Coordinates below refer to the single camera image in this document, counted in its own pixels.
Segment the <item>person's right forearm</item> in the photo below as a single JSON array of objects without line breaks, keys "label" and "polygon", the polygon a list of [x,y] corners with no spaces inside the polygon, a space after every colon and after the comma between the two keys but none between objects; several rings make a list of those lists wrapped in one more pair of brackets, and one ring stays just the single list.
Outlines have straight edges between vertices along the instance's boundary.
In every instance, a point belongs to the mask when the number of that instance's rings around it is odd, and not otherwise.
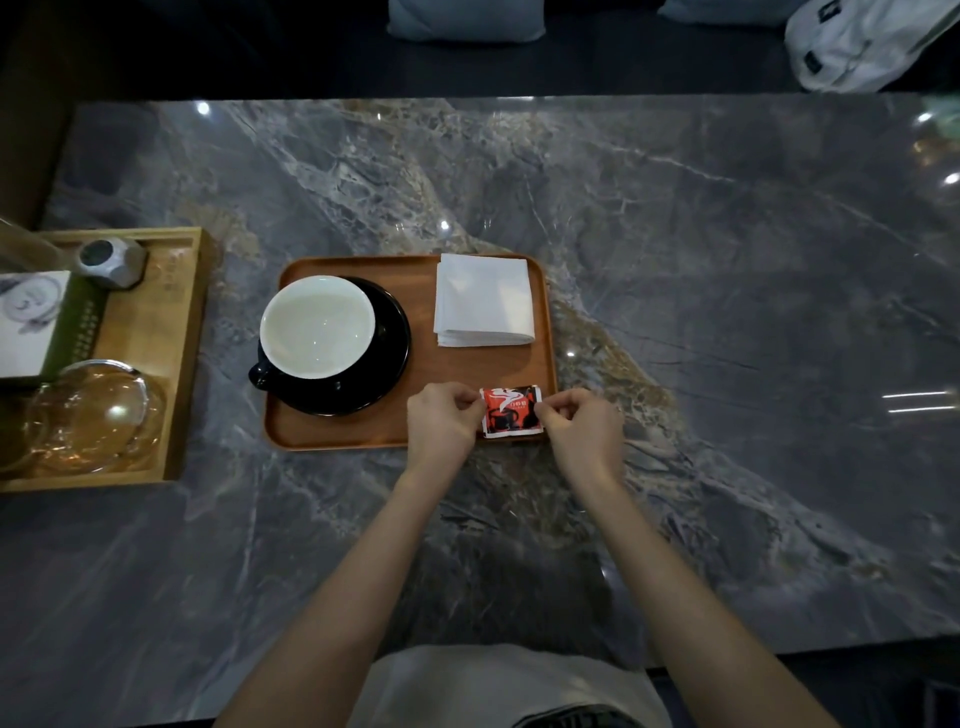
[{"label": "person's right forearm", "polygon": [[700,728],[841,728],[606,471],[571,486]]}]

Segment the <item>folded white napkin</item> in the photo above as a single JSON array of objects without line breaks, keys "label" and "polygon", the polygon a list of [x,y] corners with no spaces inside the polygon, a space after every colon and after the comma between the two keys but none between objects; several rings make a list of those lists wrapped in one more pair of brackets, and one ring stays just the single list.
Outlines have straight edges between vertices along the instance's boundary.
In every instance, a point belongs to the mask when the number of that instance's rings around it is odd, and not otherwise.
[{"label": "folded white napkin", "polygon": [[528,262],[443,253],[437,266],[434,334],[444,348],[532,344],[536,329]]}]

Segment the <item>person's beige shorts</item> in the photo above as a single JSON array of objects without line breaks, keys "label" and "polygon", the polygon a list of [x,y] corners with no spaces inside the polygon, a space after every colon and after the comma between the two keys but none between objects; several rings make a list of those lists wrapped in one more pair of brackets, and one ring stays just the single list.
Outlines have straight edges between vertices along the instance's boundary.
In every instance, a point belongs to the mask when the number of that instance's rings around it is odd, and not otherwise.
[{"label": "person's beige shorts", "polygon": [[424,645],[370,668],[347,728],[672,728],[644,671],[516,645]]}]

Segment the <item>white bag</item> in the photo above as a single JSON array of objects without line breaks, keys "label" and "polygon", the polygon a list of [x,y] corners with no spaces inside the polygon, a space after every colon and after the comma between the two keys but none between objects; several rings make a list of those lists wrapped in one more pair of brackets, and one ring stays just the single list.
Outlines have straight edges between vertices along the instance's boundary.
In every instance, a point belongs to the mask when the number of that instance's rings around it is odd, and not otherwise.
[{"label": "white bag", "polygon": [[960,22],[960,0],[807,0],[784,43],[805,91],[877,92]]}]

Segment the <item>black cup with white interior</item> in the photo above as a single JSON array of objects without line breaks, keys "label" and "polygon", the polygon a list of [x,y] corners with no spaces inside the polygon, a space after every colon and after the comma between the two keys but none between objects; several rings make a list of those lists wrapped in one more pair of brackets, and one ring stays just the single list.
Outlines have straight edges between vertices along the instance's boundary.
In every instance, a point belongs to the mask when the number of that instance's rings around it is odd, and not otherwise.
[{"label": "black cup with white interior", "polygon": [[251,367],[249,379],[268,391],[280,375],[306,382],[342,375],[366,355],[377,329],[374,305],[357,283],[326,274],[300,278],[264,309],[258,346],[265,362]]}]

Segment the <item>white and green box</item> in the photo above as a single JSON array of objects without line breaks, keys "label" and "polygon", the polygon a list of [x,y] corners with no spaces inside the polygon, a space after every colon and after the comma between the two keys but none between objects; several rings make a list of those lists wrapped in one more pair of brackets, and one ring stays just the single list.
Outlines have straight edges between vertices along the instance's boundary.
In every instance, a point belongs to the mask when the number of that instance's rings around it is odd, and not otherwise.
[{"label": "white and green box", "polygon": [[46,383],[90,359],[108,297],[68,271],[0,273],[0,387]]}]

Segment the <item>person's left forearm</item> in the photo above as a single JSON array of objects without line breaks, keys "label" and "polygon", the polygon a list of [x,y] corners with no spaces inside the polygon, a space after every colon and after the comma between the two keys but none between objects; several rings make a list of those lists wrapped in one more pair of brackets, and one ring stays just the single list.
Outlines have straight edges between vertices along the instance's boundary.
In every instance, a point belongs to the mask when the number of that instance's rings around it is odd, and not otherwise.
[{"label": "person's left forearm", "polygon": [[387,502],[246,676],[213,728],[346,728],[426,526],[456,471],[407,467]]}]

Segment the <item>silver faceted device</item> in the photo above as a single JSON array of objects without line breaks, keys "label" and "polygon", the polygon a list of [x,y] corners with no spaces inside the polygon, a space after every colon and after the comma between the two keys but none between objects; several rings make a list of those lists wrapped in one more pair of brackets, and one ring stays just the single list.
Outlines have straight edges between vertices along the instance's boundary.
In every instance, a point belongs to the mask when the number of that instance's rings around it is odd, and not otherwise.
[{"label": "silver faceted device", "polygon": [[130,290],[145,275],[148,251],[138,241],[108,236],[81,244],[75,252],[76,272],[106,290]]}]

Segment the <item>person's right hand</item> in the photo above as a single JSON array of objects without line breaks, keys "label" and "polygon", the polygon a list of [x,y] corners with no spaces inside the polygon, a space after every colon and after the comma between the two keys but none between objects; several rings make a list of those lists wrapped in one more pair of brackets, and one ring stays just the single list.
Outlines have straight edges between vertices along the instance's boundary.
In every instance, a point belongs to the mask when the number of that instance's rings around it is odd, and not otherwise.
[{"label": "person's right hand", "polygon": [[623,484],[623,418],[599,394],[574,388],[552,394],[535,408],[564,413],[564,431],[548,435],[558,468],[582,499]]}]

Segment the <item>brown wooden serving tray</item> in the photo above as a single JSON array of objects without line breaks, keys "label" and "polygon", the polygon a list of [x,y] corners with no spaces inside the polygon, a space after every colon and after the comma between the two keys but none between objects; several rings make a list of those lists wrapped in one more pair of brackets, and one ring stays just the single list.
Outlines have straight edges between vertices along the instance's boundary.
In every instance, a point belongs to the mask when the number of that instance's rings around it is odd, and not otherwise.
[{"label": "brown wooden serving tray", "polygon": [[527,262],[534,305],[534,343],[513,346],[444,347],[434,333],[438,254],[305,257],[280,273],[282,289],[308,275],[356,276],[395,297],[412,329],[412,350],[390,393],[356,414],[313,416],[266,394],[266,439],[288,452],[360,450],[407,444],[406,402],[428,383],[459,382],[475,389],[537,385],[541,394],[558,390],[550,321],[548,283],[534,258],[498,252],[502,259]]}]

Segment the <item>clear glass ashtray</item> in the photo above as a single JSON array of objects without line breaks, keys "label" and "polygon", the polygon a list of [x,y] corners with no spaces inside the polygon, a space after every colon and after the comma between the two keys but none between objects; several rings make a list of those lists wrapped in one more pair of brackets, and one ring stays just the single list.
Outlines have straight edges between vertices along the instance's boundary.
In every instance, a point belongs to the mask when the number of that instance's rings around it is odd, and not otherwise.
[{"label": "clear glass ashtray", "polygon": [[89,359],[42,384],[25,413],[30,465],[44,475],[119,472],[152,456],[162,435],[162,384],[114,359]]}]

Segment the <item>person's left hand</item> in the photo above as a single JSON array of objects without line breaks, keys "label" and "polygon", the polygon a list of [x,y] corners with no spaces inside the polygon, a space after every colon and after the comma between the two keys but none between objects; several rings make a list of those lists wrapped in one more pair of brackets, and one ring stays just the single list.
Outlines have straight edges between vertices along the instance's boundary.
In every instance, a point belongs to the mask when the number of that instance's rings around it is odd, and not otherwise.
[{"label": "person's left hand", "polygon": [[481,420],[451,420],[453,403],[483,403],[459,382],[427,384],[407,400],[406,471],[423,483],[448,486],[474,449]]}]

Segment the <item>light bamboo tray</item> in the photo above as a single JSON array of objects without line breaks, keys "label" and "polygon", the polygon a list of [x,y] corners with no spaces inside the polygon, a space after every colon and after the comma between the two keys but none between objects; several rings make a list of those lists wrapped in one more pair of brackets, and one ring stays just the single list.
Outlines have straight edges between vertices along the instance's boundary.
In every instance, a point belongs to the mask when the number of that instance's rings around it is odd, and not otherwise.
[{"label": "light bamboo tray", "polygon": [[33,271],[68,271],[77,249],[101,237],[124,237],[148,252],[142,281],[129,290],[106,290],[107,300],[92,356],[113,359],[161,384],[166,409],[160,439],[150,459],[119,471],[79,475],[39,472],[31,465],[25,413],[34,386],[0,387],[0,493],[138,486],[179,478],[210,275],[216,244],[200,226],[102,228],[40,233],[47,258]]}]

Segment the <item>black saucer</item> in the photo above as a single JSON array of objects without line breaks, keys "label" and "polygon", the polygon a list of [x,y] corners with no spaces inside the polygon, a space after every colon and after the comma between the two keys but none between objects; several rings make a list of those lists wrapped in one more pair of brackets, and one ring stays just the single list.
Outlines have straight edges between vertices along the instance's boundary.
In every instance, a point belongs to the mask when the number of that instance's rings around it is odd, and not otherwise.
[{"label": "black saucer", "polygon": [[[342,374],[313,381],[281,374],[263,391],[308,415],[345,416],[378,402],[399,383],[411,355],[412,330],[397,298],[366,278],[342,278],[359,285],[373,304],[377,330],[366,354]],[[257,342],[257,361],[252,367],[258,362],[265,362],[265,357]],[[249,377],[252,367],[247,377],[257,389]]]}]

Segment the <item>grey cushion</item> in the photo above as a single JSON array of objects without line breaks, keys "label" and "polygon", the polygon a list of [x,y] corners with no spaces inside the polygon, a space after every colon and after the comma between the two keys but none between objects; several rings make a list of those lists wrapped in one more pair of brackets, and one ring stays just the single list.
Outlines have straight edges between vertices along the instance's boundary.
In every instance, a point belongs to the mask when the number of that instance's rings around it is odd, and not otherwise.
[{"label": "grey cushion", "polygon": [[388,32],[412,43],[533,43],[545,0],[388,0]]}]

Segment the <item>red coffee sachet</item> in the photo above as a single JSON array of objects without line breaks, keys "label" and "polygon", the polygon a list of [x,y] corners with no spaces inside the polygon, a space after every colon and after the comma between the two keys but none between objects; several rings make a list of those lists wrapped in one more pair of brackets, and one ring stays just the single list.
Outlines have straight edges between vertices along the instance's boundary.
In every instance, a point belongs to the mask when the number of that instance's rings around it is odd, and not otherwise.
[{"label": "red coffee sachet", "polygon": [[536,411],[543,400],[538,385],[480,389],[486,411],[482,435],[486,440],[520,438],[544,433]]}]

